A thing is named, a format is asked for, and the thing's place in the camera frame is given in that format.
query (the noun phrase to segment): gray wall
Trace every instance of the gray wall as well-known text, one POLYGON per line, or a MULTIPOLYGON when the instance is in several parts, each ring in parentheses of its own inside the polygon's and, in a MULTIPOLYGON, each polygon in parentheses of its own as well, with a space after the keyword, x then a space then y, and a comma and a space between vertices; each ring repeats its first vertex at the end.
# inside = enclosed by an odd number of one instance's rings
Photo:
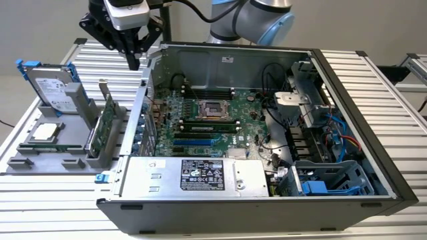
MULTIPOLYGON (((211 15, 211 0, 193 0, 211 15)), ((365 50, 378 64, 408 52, 427 53, 427 0, 293 0, 294 28, 287 47, 365 50)), ((78 37, 89 0, 2 0, 0 75, 17 75, 18 58, 59 62, 78 37)), ((182 3, 171 7, 177 41, 202 42, 210 25, 182 3)))
POLYGON ((59 63, 78 37, 89 0, 0 0, 0 75, 19 75, 15 60, 59 63))
MULTIPOLYGON (((378 64, 396 64, 409 52, 427 53, 427 0, 291 0, 295 24, 283 46, 365 50, 378 64)), ((210 0, 193 0, 210 13, 210 0)), ((206 41, 209 24, 191 9, 171 9, 177 40, 206 41)))

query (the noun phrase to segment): motherboard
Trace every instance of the motherboard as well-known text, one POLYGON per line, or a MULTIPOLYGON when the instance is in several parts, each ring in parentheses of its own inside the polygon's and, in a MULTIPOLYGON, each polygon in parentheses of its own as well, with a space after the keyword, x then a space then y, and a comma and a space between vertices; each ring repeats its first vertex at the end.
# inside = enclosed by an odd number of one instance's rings
POLYGON ((175 89, 162 88, 157 92, 155 155, 267 159, 270 154, 261 148, 259 140, 269 129, 255 91, 234 90, 230 99, 219 97, 219 93, 214 94, 215 99, 201 99, 194 94, 191 99, 175 89))

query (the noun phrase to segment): cpu socket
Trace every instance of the cpu socket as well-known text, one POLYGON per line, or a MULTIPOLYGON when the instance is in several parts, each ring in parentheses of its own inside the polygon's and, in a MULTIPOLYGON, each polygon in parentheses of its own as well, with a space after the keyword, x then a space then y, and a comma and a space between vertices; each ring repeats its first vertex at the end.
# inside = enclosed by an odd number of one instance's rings
POLYGON ((210 120, 229 119, 229 103, 227 101, 199 101, 199 115, 197 118, 210 120))

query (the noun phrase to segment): warning label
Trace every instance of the warning label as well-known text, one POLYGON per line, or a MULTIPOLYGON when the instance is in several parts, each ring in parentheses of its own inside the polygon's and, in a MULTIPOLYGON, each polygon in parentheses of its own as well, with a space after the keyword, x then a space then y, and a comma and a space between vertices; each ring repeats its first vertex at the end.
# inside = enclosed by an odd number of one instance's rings
POLYGON ((185 191, 226 190, 223 160, 183 160, 181 168, 185 191))

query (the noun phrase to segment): blue pcie slot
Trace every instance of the blue pcie slot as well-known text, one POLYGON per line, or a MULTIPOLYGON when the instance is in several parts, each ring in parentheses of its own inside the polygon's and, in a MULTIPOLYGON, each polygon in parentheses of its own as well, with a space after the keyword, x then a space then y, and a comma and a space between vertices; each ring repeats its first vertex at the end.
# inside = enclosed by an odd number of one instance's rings
POLYGON ((213 141, 209 140, 175 140, 174 145, 183 145, 183 146, 211 146, 213 141))

